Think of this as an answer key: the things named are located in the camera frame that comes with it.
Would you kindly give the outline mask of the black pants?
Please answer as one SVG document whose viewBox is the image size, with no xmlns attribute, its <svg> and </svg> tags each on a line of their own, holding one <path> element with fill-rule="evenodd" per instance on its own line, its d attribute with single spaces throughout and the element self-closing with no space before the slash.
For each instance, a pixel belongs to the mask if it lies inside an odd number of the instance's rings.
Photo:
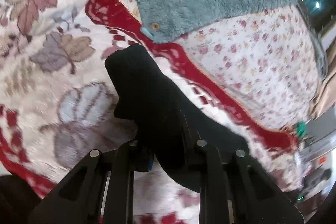
<svg viewBox="0 0 336 224">
<path fill-rule="evenodd" d="M 136 123 L 165 173 L 197 192 L 198 169 L 209 163 L 209 186 L 225 188 L 220 156 L 248 151 L 246 140 L 199 110 L 143 46 L 112 53 L 105 67 L 119 96 L 115 117 Z"/>
</svg>

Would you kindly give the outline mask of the beige curtain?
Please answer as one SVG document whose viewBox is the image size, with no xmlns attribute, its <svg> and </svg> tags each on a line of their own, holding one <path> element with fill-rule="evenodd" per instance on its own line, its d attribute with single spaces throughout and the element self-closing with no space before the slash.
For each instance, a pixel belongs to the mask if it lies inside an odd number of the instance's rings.
<svg viewBox="0 0 336 224">
<path fill-rule="evenodd" d="M 313 100 L 310 118 L 315 120 L 335 104 L 335 64 L 329 67 L 327 77 Z"/>
</svg>

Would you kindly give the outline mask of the white rose print quilt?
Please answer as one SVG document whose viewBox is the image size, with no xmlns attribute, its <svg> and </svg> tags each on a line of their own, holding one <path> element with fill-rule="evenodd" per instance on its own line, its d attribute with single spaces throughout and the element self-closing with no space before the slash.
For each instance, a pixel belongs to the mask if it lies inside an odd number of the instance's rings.
<svg viewBox="0 0 336 224">
<path fill-rule="evenodd" d="M 263 127 L 309 121 L 321 79 L 310 31 L 294 5 L 222 19 L 175 43 Z"/>
</svg>

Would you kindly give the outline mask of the red white floral blanket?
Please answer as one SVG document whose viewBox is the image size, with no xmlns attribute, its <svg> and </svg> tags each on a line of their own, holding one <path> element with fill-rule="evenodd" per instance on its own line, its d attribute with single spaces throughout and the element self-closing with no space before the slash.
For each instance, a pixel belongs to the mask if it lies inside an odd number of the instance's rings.
<svg viewBox="0 0 336 224">
<path fill-rule="evenodd" d="M 154 44 L 120 0 L 1 0 L 1 163 L 39 197 L 90 150 L 135 135 L 116 119 L 106 58 L 143 45 L 161 71 L 213 121 L 246 138 L 280 189 L 297 189 L 297 138 L 258 125 L 177 43 Z"/>
</svg>

